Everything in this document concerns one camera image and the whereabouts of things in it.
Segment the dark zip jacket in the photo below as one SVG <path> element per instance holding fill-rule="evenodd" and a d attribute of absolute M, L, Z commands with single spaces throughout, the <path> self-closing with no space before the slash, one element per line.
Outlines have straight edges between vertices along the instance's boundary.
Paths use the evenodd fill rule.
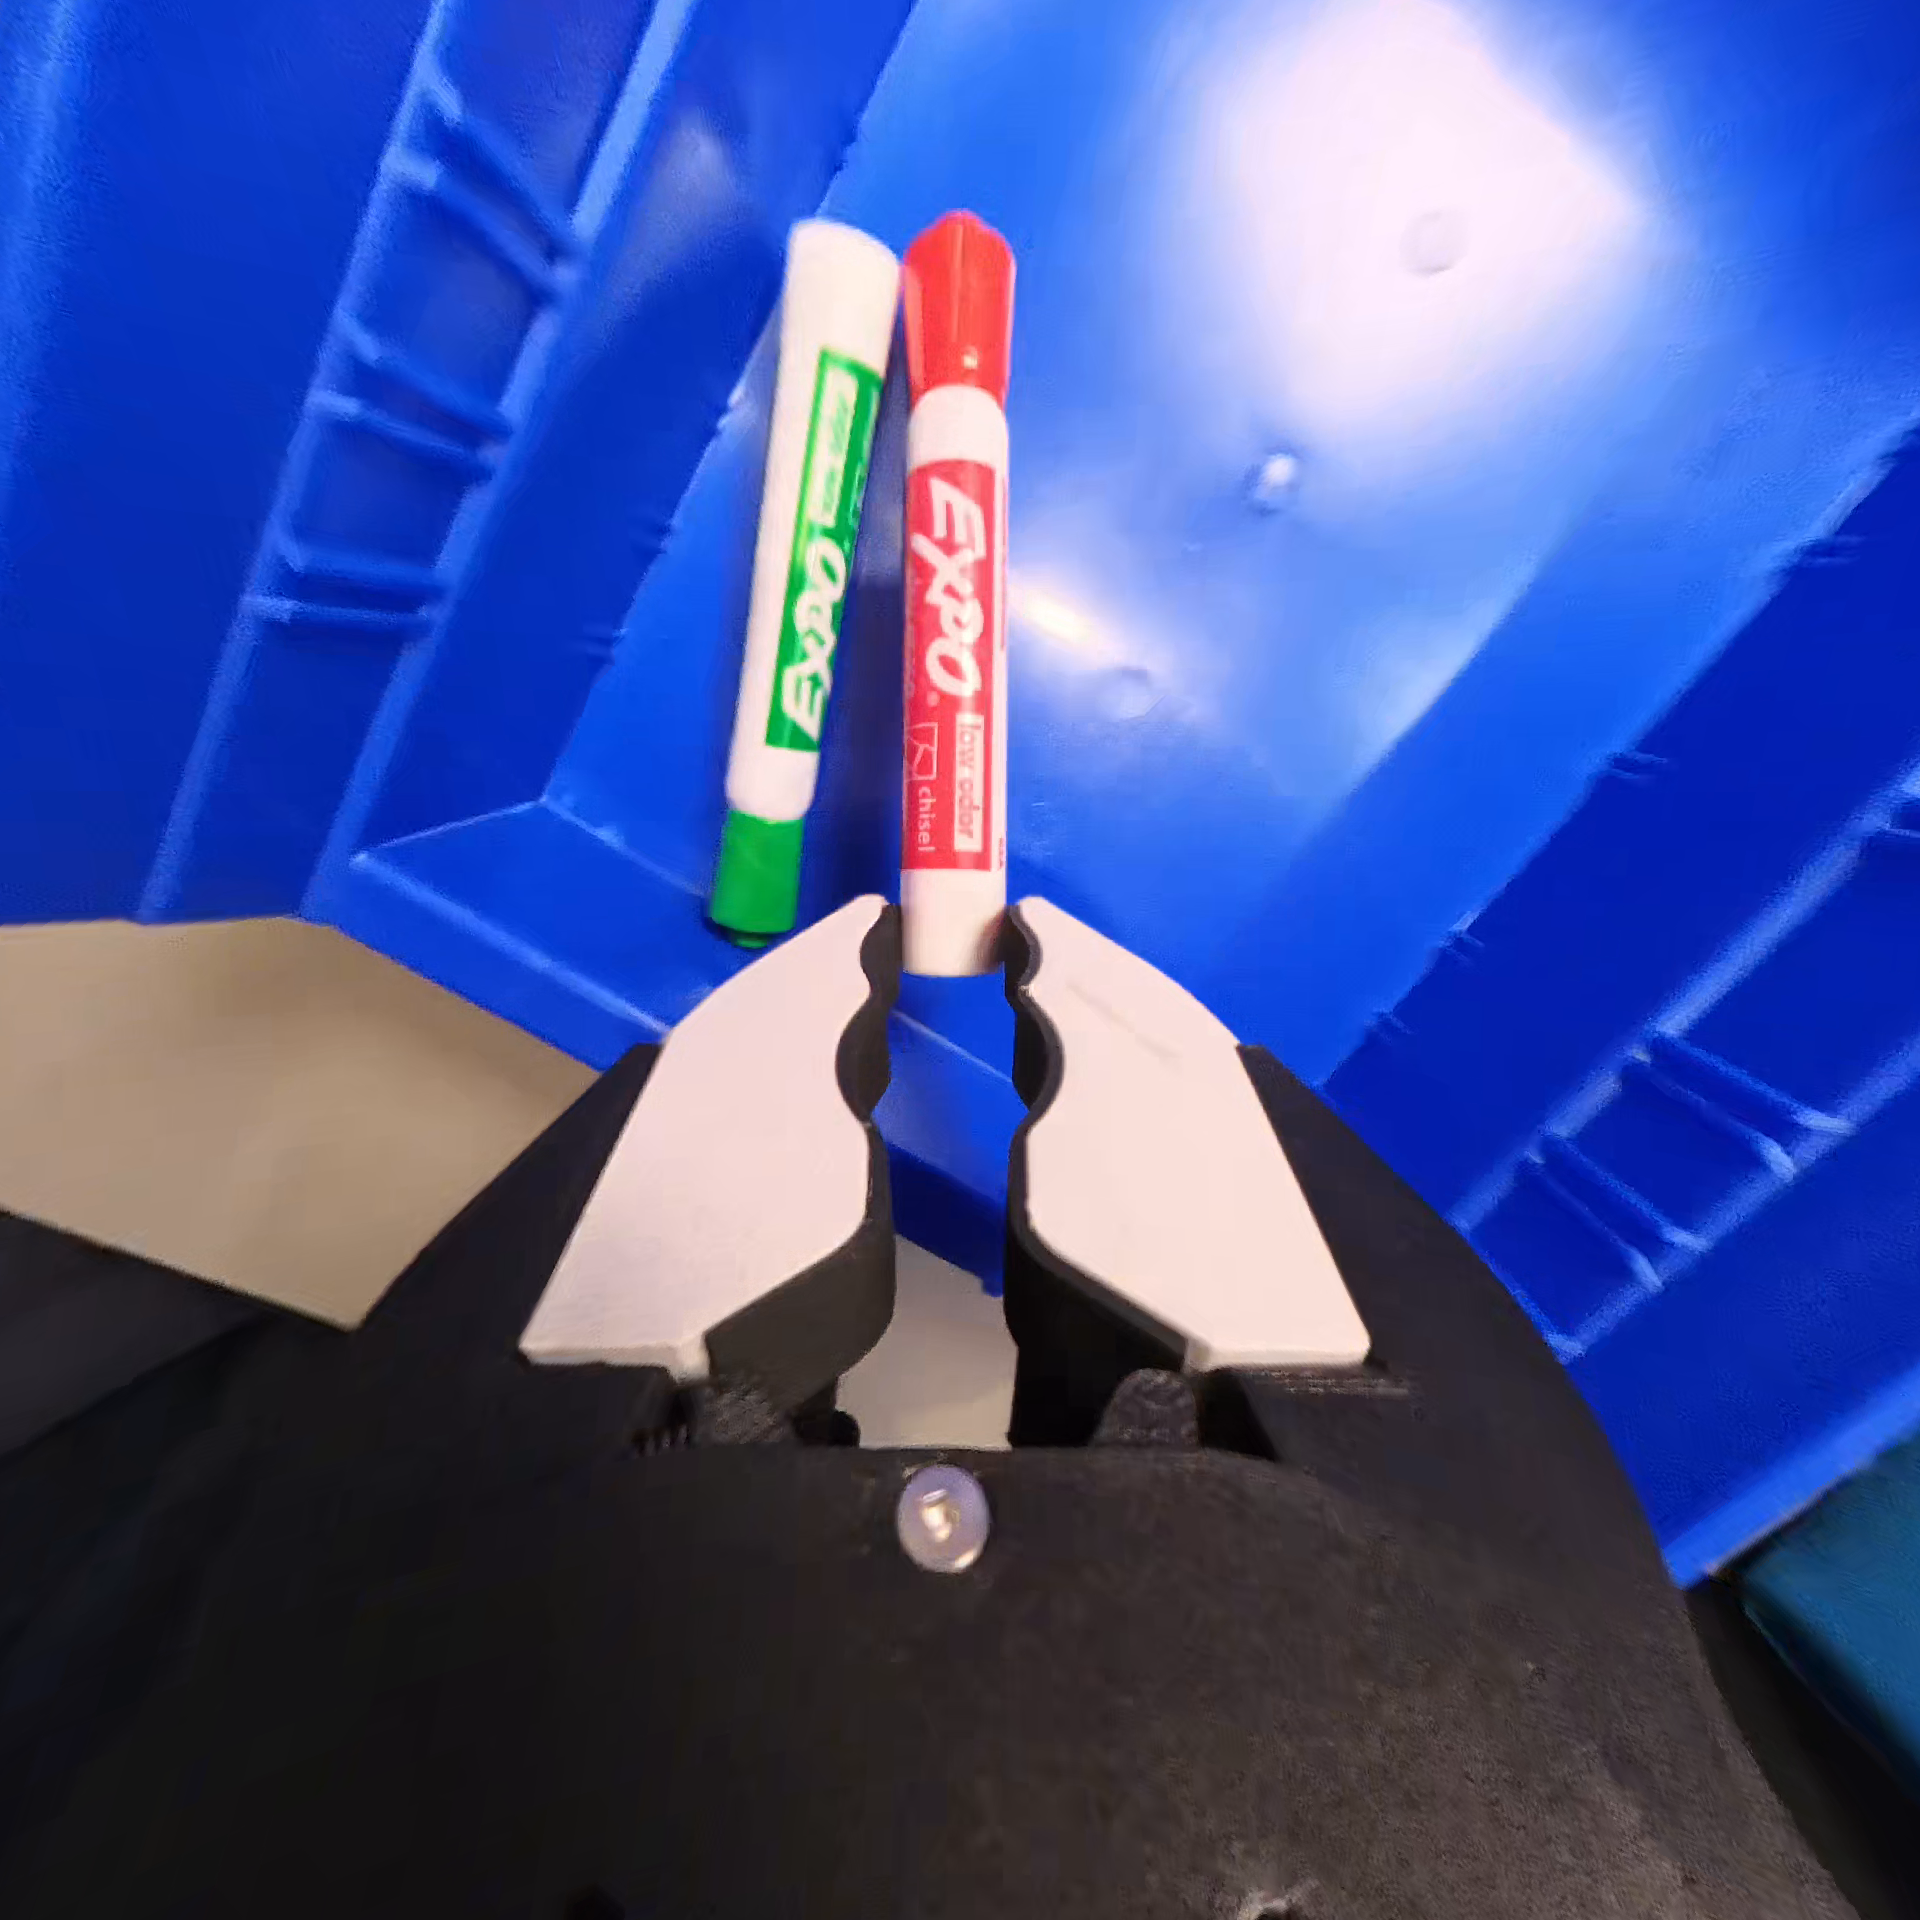
<path fill-rule="evenodd" d="M 469 1206 L 360 1331 L 3 1213 L 3 1918 L 225 1565 L 328 1588 L 478 1475 L 551 1230 Z"/>

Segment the red dry erase marker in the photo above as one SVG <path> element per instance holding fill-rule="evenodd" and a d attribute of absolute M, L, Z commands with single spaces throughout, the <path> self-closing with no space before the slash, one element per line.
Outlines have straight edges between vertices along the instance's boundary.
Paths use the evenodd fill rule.
<path fill-rule="evenodd" d="M 972 211 L 923 230 L 903 327 L 903 965 L 979 976 L 1009 867 L 1009 240 Z"/>

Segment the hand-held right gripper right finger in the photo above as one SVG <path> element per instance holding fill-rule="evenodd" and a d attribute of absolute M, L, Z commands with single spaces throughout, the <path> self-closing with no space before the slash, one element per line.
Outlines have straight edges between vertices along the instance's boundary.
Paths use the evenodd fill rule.
<path fill-rule="evenodd" d="M 1046 898 L 1004 927 L 1022 1119 L 1004 1307 L 1022 1354 L 1357 1372 L 1372 1336 L 1236 1033 Z"/>

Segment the blue plastic bin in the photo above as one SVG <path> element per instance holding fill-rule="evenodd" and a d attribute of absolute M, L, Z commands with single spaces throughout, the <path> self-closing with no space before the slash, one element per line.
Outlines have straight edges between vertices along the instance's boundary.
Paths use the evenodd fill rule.
<path fill-rule="evenodd" d="M 1011 892 L 1719 1569 L 1918 1426 L 1918 3 L 3 3 L 3 920 L 677 1021 L 787 230 L 951 208 Z"/>

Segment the green dry erase marker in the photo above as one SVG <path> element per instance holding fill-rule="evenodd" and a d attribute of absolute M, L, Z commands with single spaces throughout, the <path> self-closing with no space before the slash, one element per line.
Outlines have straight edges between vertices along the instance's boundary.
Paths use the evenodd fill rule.
<path fill-rule="evenodd" d="M 724 822 L 708 888 L 708 924 L 735 947 L 769 947 L 799 914 L 805 822 L 821 787 L 897 285 L 897 253 L 863 230 L 830 219 L 792 230 Z"/>

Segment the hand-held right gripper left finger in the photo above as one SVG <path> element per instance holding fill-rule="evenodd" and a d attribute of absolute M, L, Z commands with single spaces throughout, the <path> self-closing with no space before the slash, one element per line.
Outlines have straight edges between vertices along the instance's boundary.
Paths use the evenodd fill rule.
<path fill-rule="evenodd" d="M 660 1045 L 520 1352 L 677 1381 L 841 1381 L 897 1303 L 897 907 L 811 924 Z"/>

